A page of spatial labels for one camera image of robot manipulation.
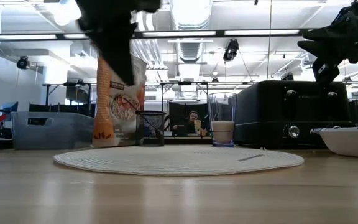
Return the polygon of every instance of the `snack bag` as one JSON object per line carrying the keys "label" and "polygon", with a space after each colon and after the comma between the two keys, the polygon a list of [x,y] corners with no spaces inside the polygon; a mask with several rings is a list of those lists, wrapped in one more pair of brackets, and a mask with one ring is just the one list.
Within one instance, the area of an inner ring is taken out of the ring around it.
{"label": "snack bag", "polygon": [[132,56],[135,85],[127,86],[114,70],[98,59],[96,117],[93,128],[94,147],[135,144],[136,114],[144,109],[146,63]]}

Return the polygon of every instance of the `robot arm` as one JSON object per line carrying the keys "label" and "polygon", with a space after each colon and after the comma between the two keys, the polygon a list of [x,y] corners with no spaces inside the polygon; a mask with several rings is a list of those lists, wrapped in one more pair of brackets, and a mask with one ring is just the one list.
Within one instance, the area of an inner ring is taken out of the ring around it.
{"label": "robot arm", "polygon": [[128,85],[134,84],[130,39],[137,24],[131,24],[132,11],[155,13],[160,0],[76,0],[82,16],[80,29],[90,37],[100,55]]}
{"label": "robot arm", "polygon": [[311,30],[298,46],[317,57],[313,73],[321,86],[330,84],[338,75],[338,65],[345,59],[358,62],[358,1],[340,10],[331,25]]}

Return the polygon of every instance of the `clear plastic container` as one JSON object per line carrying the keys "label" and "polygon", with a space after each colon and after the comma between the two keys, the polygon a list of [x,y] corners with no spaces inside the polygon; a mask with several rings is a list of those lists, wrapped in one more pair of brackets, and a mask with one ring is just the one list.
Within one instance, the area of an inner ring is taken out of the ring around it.
{"label": "clear plastic container", "polygon": [[14,149],[78,149],[92,144],[94,118],[76,113],[14,112]]}

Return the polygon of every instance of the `desk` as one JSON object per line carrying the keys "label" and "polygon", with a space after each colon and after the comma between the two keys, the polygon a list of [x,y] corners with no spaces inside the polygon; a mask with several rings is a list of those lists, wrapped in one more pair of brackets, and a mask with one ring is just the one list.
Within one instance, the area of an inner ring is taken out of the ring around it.
{"label": "desk", "polygon": [[0,223],[358,224],[357,158],[298,151],[299,167],[170,178],[70,169],[52,162],[62,152],[0,151]]}
{"label": "desk", "polygon": [[209,144],[212,145],[211,136],[165,136],[166,145],[170,144]]}

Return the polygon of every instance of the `white placemat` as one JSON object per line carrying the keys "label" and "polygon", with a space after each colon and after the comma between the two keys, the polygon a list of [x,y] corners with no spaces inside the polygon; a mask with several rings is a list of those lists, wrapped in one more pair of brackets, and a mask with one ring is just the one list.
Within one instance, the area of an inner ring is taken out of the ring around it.
{"label": "white placemat", "polygon": [[302,157],[236,147],[117,147],[68,152],[54,157],[70,167],[95,172],[156,176],[224,175],[298,166]]}

